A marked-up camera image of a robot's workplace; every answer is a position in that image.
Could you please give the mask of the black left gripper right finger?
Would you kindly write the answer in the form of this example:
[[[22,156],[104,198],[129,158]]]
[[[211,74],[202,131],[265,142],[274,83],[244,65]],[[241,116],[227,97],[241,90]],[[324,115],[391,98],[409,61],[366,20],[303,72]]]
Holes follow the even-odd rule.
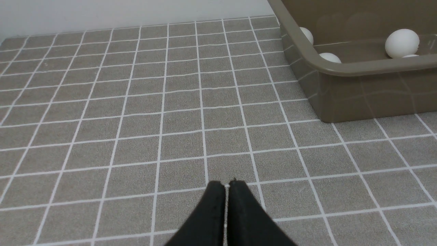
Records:
[[[296,246],[265,212],[244,181],[232,180],[229,185],[229,246]]]

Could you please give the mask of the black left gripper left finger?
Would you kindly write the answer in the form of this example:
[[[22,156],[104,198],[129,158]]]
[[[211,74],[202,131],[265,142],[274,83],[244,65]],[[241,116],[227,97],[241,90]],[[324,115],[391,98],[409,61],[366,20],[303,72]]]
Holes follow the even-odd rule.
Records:
[[[210,181],[195,209],[165,245],[222,246],[225,199],[225,186]]]

